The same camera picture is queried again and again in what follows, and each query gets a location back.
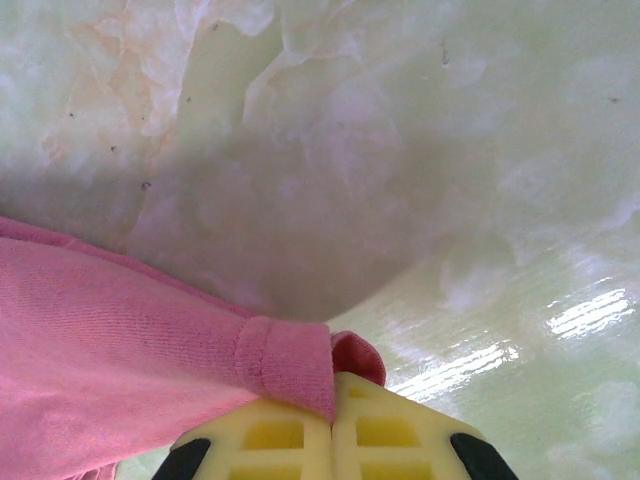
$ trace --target pink sweatshirt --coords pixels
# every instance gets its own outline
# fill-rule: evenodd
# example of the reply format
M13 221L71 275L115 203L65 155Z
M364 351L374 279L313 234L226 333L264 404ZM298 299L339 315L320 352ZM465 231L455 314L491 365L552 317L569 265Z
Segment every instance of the pink sweatshirt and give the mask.
M66 235L0 217L0 479L112 480L265 395L334 415L334 371L377 352L323 324L253 316Z

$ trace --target glossy floor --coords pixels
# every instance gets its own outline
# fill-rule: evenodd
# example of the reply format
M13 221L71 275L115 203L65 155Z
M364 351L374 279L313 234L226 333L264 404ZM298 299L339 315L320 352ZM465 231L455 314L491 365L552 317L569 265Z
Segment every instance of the glossy floor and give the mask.
M357 331L523 479L638 480L639 22L615 0L7 0L0 214Z

